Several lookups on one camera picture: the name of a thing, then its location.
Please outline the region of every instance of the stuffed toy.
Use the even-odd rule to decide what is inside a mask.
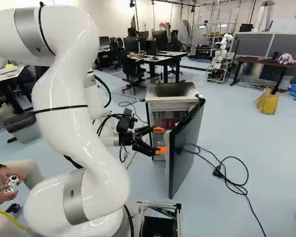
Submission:
[[[284,65],[294,64],[294,59],[290,54],[285,53],[279,58],[278,62]]]

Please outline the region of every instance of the black fridge door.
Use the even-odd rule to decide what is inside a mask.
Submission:
[[[205,99],[188,113],[183,122],[180,122],[171,132],[169,137],[169,198],[173,198],[181,183],[189,172],[197,144],[199,129],[202,121]]]

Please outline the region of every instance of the game controller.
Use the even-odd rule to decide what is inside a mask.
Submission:
[[[17,183],[19,182],[19,178],[16,175],[12,175],[9,177],[9,182],[8,183],[3,183],[3,185],[7,184],[10,187],[7,189],[3,189],[2,192],[4,192],[5,194],[9,194],[14,192],[14,187],[17,185]]]

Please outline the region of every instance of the yellow bag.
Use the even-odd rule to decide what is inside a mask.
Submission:
[[[264,94],[256,100],[257,108],[263,114],[275,114],[279,95],[271,95],[271,92],[271,88],[265,88]]]

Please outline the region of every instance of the desk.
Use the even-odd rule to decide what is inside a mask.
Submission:
[[[158,56],[166,56],[173,58],[176,64],[176,83],[180,81],[180,60],[181,58],[187,56],[187,52],[172,52],[172,51],[165,51],[165,53],[158,52]]]
[[[19,102],[15,98],[15,95],[14,95],[13,91],[9,87],[9,81],[11,79],[16,79],[17,80],[17,84],[22,89],[22,92],[26,95],[26,97],[28,98],[28,100],[30,102],[32,102],[30,93],[26,90],[26,88],[25,88],[24,84],[21,82],[21,80],[19,80],[20,75],[23,72],[24,68],[25,68],[25,66],[20,66],[20,67],[17,68],[16,71],[11,72],[11,73],[7,73],[5,75],[2,75],[2,73],[4,73],[5,70],[0,70],[0,90],[3,92],[3,94],[6,97],[7,101],[12,105],[12,107],[14,109],[14,112],[17,115],[24,113],[24,110],[19,105]]]
[[[104,62],[103,62],[103,56],[108,56],[109,57],[110,53],[111,53],[110,48],[104,48],[104,49],[99,50],[98,58],[99,58],[101,67],[105,66]]]
[[[133,60],[138,60],[138,62],[147,63],[149,64],[149,70],[150,70],[150,77],[153,78],[156,76],[154,71],[154,66],[159,65],[163,66],[163,83],[168,83],[168,65],[171,64],[171,61],[173,58],[171,57],[164,57],[164,56],[158,56],[157,60],[153,60],[151,58],[138,58],[138,57],[129,57]]]
[[[238,63],[238,66],[237,66],[237,70],[236,70],[233,82],[230,85],[235,85],[235,84],[237,84],[239,82],[239,80],[237,78],[238,78],[238,74],[239,74],[241,65],[243,63],[259,63],[259,64],[263,64],[263,65],[275,66],[275,67],[281,68],[280,77],[278,78],[277,83],[276,83],[274,89],[272,90],[272,95],[275,95],[275,93],[276,93],[276,91],[278,89],[278,86],[280,85],[280,83],[281,83],[281,81],[283,79],[283,76],[285,75],[285,72],[286,72],[287,68],[291,68],[292,66],[290,64],[287,64],[287,65],[279,64],[277,61],[272,61],[271,59],[263,59],[263,60],[260,60],[260,61],[258,59],[259,58],[256,58],[256,57],[238,57],[238,58],[235,58],[235,61],[237,61],[239,63]]]
[[[110,52],[109,48],[105,48],[105,49],[100,49],[99,53],[105,53],[105,52]]]

